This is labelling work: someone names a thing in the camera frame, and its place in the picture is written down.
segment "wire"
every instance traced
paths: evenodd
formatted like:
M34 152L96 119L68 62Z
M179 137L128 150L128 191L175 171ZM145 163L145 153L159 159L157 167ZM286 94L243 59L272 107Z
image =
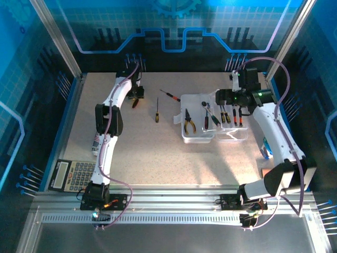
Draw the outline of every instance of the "wire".
M111 118L112 118L112 98L113 98L114 94L116 93L117 89L118 89L119 87L121 87L122 84L123 84L126 80L128 80L128 79L129 79L129 78L136 72L136 70L138 69L138 67L139 67L139 62L137 61L137 64L136 64L135 69L132 71L132 73L131 73L129 76L127 76L125 79L123 79L122 81L120 81L120 82L118 83L117 87L113 90L113 92L112 92L112 94L111 94L111 97L110 97L110 104L109 104L109 120L108 120L108 123L107 123L107 125L106 125L106 129L105 129L105 132L104 132L104 140L103 140L103 144L102 144L102 146L101 146L101 151L100 151L100 154L99 154L99 157L98 157L98 168L100 169L100 172L101 172L101 174L102 174L104 177L108 178L110 181L113 181L113 182L115 182L115 183L122 184L122 185L128 187L128 188L130 189L130 192L131 192L131 193L130 193L130 199L129 199L129 201L127 202L127 204L125 205L124 210L123 210L123 211L122 211L122 212L115 218L114 221L112 221L110 224L104 226L104 228L108 228L108 227L112 226L113 224L115 224L115 223L119 220L119 218L120 218L120 217L125 213L125 211L127 210L129 204L130 204L131 201L132 201L132 197L133 197L133 189L132 189L132 187L131 187L130 185L128 185L127 183L124 183L124 182L122 182L122 181L118 181L118 180L116 180L116 179L113 179L113 178L107 176L106 174L104 174L103 168L102 168L102 167L103 167L103 166L102 166L102 154L104 154L104 151L105 151L105 146L106 146L106 143L107 143L107 138L106 138L106 137L107 137L107 132L108 132L108 130L109 130L109 128L110 128L110 124L111 124Z
M79 190L76 194L76 199L79 201L82 201L81 199L78 198L78 195L81 193L81 191L85 190L85 188L82 188L81 190Z
M237 67L237 69L235 70L235 72L238 72L243 66L245 66L246 64L250 63L250 62L253 62L253 61L257 61L257 60L269 60L269 61L272 61L272 62L275 62L277 63L284 71L285 71L285 75L286 75L286 88L285 88L285 91L283 93L283 95L281 96L280 100L277 102L276 106L275 106L275 109L274 109L274 116L275 116L275 121L277 123L277 125L279 126L287 144L289 145L289 148L292 152L292 154L294 155L295 157L295 160L296 160L296 163L299 167L299 172L300 172L300 184L301 184L301 190L300 190L300 206L299 206L299 210L297 211L295 209L295 206L290 202L290 201L287 201L287 203L291 206L291 208L295 211L295 213L298 215L298 216L301 216L302 215L302 207L303 207L303 201L304 201L304 172L303 172L303 167L301 165L301 162L300 162L300 159L297 155L297 153L295 152L294 150L294 146L293 144L291 143L286 131L284 130L280 120L278 119L277 117L277 111L282 103L282 101L284 100L284 98L286 97L286 95L288 94L288 91L290 89L290 74L288 72L288 70L286 69L286 67L284 66L284 64L274 58L271 58L271 57L266 57L266 56L261 56L261 57L255 57L255 58L251 58L250 60L244 62L242 65L240 65L239 67Z
M268 220L266 220L265 222L263 222L262 224L260 224L260 225L258 225L258 226L256 225L256 224L257 224L257 221L256 221L254 227L245 227L245 228L243 228L243 229L244 229L244 230L245 230L245 229L253 230L253 229L256 229L256 228L261 228L261 227L263 227L264 225L266 225L269 221L271 221L271 220L273 219L273 217L274 217L275 214L276 214L277 209L279 208L279 205L280 205L280 196L277 196L277 205L276 205L276 207L275 207L275 210L274 210L273 214L270 215L270 217L268 218Z

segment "yellow handled pliers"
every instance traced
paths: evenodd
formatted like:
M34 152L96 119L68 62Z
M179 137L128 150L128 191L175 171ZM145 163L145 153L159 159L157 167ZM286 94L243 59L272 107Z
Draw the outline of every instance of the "yellow handled pliers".
M187 130L187 125L188 125L189 123L190 123L190 124L192 125L192 127L193 127L193 133L196 133L196 127L195 127L195 124L194 124L193 120L192 120L191 117L190 117L189 111L188 111L187 108L186 108L186 110L185 110L185 127L184 127L184 130L185 130L186 135L189 134L189 132L188 132L188 130Z

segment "clear plastic container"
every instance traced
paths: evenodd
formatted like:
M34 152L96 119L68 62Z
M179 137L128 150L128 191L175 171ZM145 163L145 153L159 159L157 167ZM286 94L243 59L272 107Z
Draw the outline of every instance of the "clear plastic container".
M181 96L181 113L174 117L174 123L181 124L182 137L185 143L210 143L215 137L218 142L227 141L243 141L248 138L248 127L239 126L239 107L236 106L236 117L238 126L234 125L233 107L225 105L225 110L228 113L231 122L222 123L220 106L215 103L215 92L211 94L185 94ZM217 127L213 122L211 115L208 113L209 126L205 128L206 110L201 103L210 104L212 114L219 120L221 126ZM191 124L187 125L189 134L185 133L185 109L187 108L192 121L196 127L196 133L193 133ZM242 108L242 113L247 113L246 108Z

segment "robotic arm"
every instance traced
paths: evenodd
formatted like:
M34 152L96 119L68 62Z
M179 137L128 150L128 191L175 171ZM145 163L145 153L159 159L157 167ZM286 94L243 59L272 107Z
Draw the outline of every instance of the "robotic arm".
M115 85L108 98L95 107L96 130L100 134L98 156L91 181L82 197L81 210L100 210L110 201L109 185L112 155L123 131L120 108L126 96L129 99L144 98L144 89L140 86L138 63L116 74Z
M243 202L299 192L300 173L293 152L296 152L300 158L304 172L304 190L306 190L316 170L316 164L305 157L286 127L281 113L278 112L277 119L284 133L281 131L274 116L276 98L272 91L261 89L257 69L233 71L230 78L233 81L233 88L217 91L217 104L224 105L226 102L226 104L248 108L271 147L275 166L263 179L239 187L238 194L242 196ZM290 150L284 134L293 144L294 150Z

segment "speckled tabletop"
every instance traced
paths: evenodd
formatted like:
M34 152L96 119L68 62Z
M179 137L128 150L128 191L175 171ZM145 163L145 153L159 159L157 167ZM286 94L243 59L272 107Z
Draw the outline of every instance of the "speckled tabletop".
M265 86L262 74L259 76ZM83 87L63 159L96 161L92 155L95 106L109 95L114 73L89 73ZM129 184L238 185L259 179L262 168L272 168L259 151L263 133L252 117L243 118L249 137L243 142L185 144L181 125L173 124L180 104L159 89L180 97L211 93L231 87L228 73L143 73L145 99L132 109L125 99L121 108L124 129L118 138L111 175ZM159 97L160 121L155 123Z

